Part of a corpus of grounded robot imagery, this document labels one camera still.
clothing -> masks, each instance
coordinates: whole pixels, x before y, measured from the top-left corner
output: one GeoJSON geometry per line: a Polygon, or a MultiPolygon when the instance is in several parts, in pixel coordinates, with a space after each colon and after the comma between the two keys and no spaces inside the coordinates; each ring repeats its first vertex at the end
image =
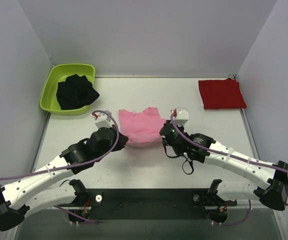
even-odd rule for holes
{"type": "Polygon", "coordinates": [[[206,110],[247,108],[240,91],[240,83],[235,79],[200,80],[198,88],[206,110]]]}
{"type": "Polygon", "coordinates": [[[74,74],[57,84],[56,97],[61,110],[80,109],[92,104],[99,96],[86,76],[74,74]]]}
{"type": "Polygon", "coordinates": [[[118,111],[120,132],[128,137],[127,145],[143,147],[161,143],[160,130],[166,119],[161,118],[156,107],[148,107],[143,112],[118,111]]]}

black strap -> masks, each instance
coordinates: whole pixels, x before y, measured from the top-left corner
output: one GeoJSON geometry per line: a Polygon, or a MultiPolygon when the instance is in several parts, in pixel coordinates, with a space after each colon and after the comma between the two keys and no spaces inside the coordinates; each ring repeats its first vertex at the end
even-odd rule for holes
{"type": "Polygon", "coordinates": [[[194,173],[193,161],[190,161],[190,160],[188,160],[188,159],[186,158],[186,160],[185,160],[185,161],[183,162],[183,164],[182,164],[182,169],[183,169],[183,172],[184,172],[186,175],[192,175],[192,174],[194,173]],[[184,164],[185,164],[186,162],[188,162],[190,168],[192,169],[192,171],[189,172],[189,173],[187,173],[187,172],[184,170],[184,164]]]}
{"type": "Polygon", "coordinates": [[[180,155],[176,155],[176,156],[169,156],[168,153],[167,153],[167,150],[166,150],[166,145],[163,143],[163,148],[164,148],[164,152],[166,154],[166,156],[170,159],[177,159],[179,157],[181,157],[180,155]]]}

gray floor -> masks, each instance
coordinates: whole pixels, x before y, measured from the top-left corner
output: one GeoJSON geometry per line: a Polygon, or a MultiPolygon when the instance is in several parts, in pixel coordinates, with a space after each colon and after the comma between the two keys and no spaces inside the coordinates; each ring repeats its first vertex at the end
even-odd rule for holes
{"type": "MultiPolygon", "coordinates": [[[[230,209],[227,222],[242,219],[246,209],[230,209]]],[[[43,210],[25,219],[16,240],[279,240],[273,211],[254,208],[234,227],[211,226],[209,220],[110,220],[100,225],[70,226],[67,214],[43,210]]]]}

folded red cloth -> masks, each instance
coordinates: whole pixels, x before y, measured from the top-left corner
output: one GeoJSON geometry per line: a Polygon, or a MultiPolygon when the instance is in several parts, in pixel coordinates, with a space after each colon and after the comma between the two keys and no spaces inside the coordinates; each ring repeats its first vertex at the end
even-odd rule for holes
{"type": "Polygon", "coordinates": [[[235,79],[200,80],[198,88],[204,109],[247,108],[240,91],[240,84],[235,79]]]}

tabletop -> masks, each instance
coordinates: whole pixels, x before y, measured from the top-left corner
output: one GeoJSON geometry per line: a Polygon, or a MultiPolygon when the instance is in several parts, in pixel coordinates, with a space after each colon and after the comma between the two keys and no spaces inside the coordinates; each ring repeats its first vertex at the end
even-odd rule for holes
{"type": "MultiPolygon", "coordinates": [[[[92,111],[109,110],[119,123],[120,109],[141,112],[147,107],[157,107],[160,116],[165,119],[170,119],[172,109],[187,108],[189,121],[185,124],[186,132],[205,134],[253,157],[239,109],[204,110],[198,81],[206,79],[96,78],[94,88],[100,97],[90,105],[87,113],[50,116],[36,169],[97,130],[91,117],[92,111]]],[[[168,153],[172,155],[173,150],[170,148],[168,153]]],[[[71,179],[81,180],[89,189],[208,188],[214,179],[243,180],[225,169],[199,162],[194,162],[194,173],[186,175],[182,170],[183,162],[184,158],[167,158],[162,144],[126,146],[71,179]]]]}

